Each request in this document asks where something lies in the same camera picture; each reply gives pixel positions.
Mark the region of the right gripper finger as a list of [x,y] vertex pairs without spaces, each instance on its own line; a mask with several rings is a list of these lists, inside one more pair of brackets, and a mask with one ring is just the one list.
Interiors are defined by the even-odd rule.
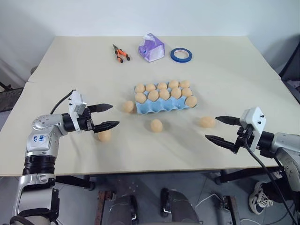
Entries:
[[233,150],[234,143],[226,141],[224,138],[215,135],[205,135],[205,137],[217,146],[226,148],[228,150]]
[[241,126],[240,123],[240,119],[237,117],[232,117],[232,116],[218,116],[215,118],[216,120],[228,124],[228,125],[232,125],[232,126]]

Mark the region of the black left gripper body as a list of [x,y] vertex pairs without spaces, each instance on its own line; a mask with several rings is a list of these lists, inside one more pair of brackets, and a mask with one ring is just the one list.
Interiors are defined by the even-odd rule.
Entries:
[[91,117],[91,109],[87,107],[81,115],[78,115],[77,122],[81,131],[91,131],[94,128],[94,123]]

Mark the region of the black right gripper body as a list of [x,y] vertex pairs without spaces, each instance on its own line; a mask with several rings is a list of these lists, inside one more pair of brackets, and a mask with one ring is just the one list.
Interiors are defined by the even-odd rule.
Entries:
[[250,146],[248,144],[249,140],[252,140],[252,136],[253,136],[253,126],[251,124],[246,125],[246,127],[240,127],[237,131],[237,140],[235,142],[235,144],[233,145],[233,153],[237,154],[239,151],[239,148],[243,147],[245,149],[247,149],[248,151],[250,151]]

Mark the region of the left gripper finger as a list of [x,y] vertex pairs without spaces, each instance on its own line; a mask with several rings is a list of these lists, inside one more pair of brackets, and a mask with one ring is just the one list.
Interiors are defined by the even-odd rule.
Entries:
[[99,113],[99,112],[107,111],[113,108],[113,106],[110,104],[97,104],[97,105],[89,105],[88,108],[91,113]]
[[93,127],[93,132],[94,133],[100,133],[103,131],[107,131],[110,130],[114,127],[116,127],[117,125],[119,125],[119,121],[106,121],[106,122],[102,122],[99,125],[94,125]]

